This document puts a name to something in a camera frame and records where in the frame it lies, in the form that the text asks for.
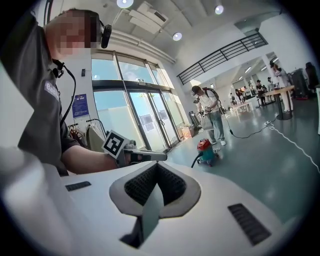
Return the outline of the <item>person's dark t-shirt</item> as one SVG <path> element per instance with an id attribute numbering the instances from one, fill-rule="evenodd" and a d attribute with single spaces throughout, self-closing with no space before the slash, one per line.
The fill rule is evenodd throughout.
<path id="1" fill-rule="evenodd" d="M 9 77 L 34 112 L 18 147 L 53 165 L 67 176 L 62 154 L 78 145 L 63 119 L 60 93 L 50 69 L 52 58 L 45 32 L 31 13 L 24 14 L 13 27 L 0 50 L 0 60 Z"/>

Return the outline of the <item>round wooden table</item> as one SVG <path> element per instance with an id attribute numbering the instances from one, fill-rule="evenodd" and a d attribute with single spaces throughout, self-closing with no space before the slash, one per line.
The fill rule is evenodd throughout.
<path id="1" fill-rule="evenodd" d="M 292 115 L 292 109 L 291 109 L 291 102 L 290 102 L 290 92 L 294 89 L 295 87 L 293 85 L 283 87 L 283 88 L 278 88 L 272 91 L 269 91 L 264 94 L 265 97 L 267 96 L 274 96 L 277 109 L 278 109 L 278 115 L 276 116 L 276 119 L 280 121 L 285 121 L 285 120 L 290 120 L 293 115 Z M 282 109 L 282 104 L 280 100 L 280 95 L 282 93 L 285 93 L 289 105 L 289 112 L 284 112 Z"/>

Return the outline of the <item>ceiling air conditioner unit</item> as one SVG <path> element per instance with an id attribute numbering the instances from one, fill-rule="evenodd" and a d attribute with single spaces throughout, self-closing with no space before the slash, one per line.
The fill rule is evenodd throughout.
<path id="1" fill-rule="evenodd" d="M 151 34 L 160 33 L 163 26 L 169 20 L 164 14 L 160 13 L 153 6 L 144 1 L 137 10 L 129 12 L 131 17 L 129 22 L 148 31 Z"/>

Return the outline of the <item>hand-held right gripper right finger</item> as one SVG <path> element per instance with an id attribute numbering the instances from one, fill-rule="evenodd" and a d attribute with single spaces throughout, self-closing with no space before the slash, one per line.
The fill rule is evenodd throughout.
<path id="1" fill-rule="evenodd" d="M 184 216 L 161 219 L 139 248 L 150 256 L 270 256 L 282 223 L 275 213 L 231 180 L 168 162 L 195 179 L 197 204 Z M 271 235 L 252 245 L 228 207 L 245 206 Z"/>

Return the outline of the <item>black balcony railing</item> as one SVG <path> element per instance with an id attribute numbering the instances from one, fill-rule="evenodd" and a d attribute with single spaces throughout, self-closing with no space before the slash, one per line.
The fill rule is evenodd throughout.
<path id="1" fill-rule="evenodd" d="M 224 47 L 221 47 L 218 50 L 208 54 L 179 73 L 177 77 L 179 78 L 180 82 L 185 85 L 192 79 L 206 73 L 218 65 L 266 45 L 268 45 L 268 42 L 265 40 L 265 38 L 259 32 L 254 33 L 229 43 Z"/>

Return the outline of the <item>cardboard box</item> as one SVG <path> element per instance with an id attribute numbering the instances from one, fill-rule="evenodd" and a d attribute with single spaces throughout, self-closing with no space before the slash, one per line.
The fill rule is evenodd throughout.
<path id="1" fill-rule="evenodd" d="M 182 135 L 185 139 L 190 139 L 195 136 L 195 128 L 193 125 L 183 126 L 181 128 Z"/>

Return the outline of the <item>blue wall poster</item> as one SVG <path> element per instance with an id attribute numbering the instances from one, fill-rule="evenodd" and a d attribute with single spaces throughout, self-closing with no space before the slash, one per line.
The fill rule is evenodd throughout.
<path id="1" fill-rule="evenodd" d="M 86 94 L 78 94 L 74 96 L 72 104 L 72 117 L 74 119 L 89 115 L 89 108 Z"/>

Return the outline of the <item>glass entrance doors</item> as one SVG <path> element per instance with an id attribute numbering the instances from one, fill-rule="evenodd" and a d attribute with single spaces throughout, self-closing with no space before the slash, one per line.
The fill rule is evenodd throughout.
<path id="1" fill-rule="evenodd" d="M 95 53 L 91 75 L 98 118 L 107 130 L 157 152 L 185 140 L 182 104 L 158 64 L 116 51 Z"/>

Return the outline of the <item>white low table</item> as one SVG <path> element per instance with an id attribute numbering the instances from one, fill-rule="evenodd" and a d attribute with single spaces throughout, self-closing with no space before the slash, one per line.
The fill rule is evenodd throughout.
<path id="1" fill-rule="evenodd" d="M 255 109 L 259 108 L 260 105 L 256 100 L 254 101 L 246 101 L 241 104 L 234 105 L 230 108 L 230 114 L 234 116 L 239 116 L 243 113 L 251 113 Z"/>

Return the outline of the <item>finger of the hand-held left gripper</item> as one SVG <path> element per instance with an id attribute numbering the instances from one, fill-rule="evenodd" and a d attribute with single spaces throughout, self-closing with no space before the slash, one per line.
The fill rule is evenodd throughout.
<path id="1" fill-rule="evenodd" d="M 132 150 L 130 153 L 130 164 L 148 161 L 166 161 L 167 154 L 150 150 Z"/>

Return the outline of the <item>group of distant people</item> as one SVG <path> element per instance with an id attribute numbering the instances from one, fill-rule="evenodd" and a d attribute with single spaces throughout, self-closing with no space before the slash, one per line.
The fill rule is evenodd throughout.
<path id="1" fill-rule="evenodd" d="M 237 98 L 243 103 L 251 103 L 254 109 L 275 103 L 274 96 L 266 96 L 268 90 L 259 79 L 257 81 L 250 78 L 249 80 L 241 79 L 234 82 L 232 86 Z"/>

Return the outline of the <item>black equipment case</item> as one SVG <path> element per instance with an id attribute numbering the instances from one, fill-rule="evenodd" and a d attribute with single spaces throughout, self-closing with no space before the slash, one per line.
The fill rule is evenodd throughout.
<path id="1" fill-rule="evenodd" d="M 294 86 L 294 93 L 296 99 L 306 100 L 309 97 L 306 80 L 301 68 L 290 73 L 292 85 Z"/>

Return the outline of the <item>person's left forearm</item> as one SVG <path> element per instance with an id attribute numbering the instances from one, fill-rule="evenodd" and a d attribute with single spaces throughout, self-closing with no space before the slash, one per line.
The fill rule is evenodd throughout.
<path id="1" fill-rule="evenodd" d="M 61 156 L 66 169 L 77 175 L 91 174 L 117 169 L 114 158 L 102 152 L 95 152 L 75 145 Z"/>

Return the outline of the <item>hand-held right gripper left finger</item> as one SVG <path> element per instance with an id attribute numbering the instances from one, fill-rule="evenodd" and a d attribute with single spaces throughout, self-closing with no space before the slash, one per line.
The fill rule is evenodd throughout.
<path id="1" fill-rule="evenodd" d="M 134 248 L 121 239 L 133 233 L 137 218 L 119 211 L 110 197 L 110 186 L 125 175 L 151 165 L 144 162 L 123 167 L 83 175 L 70 175 L 61 178 L 64 185 L 88 181 L 91 185 L 69 192 L 71 200 L 79 213 L 89 221 L 88 231 L 93 232 L 105 247 L 98 256 L 158 256 L 153 247 Z"/>

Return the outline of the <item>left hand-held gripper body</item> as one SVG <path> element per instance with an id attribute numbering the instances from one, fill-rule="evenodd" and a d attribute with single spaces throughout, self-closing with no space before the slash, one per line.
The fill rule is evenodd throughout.
<path id="1" fill-rule="evenodd" d="M 114 130 L 110 130 L 106 134 L 102 147 L 103 151 L 115 159 L 119 168 L 129 165 L 130 160 L 127 158 L 133 150 L 137 149 L 135 140 L 128 139 Z"/>

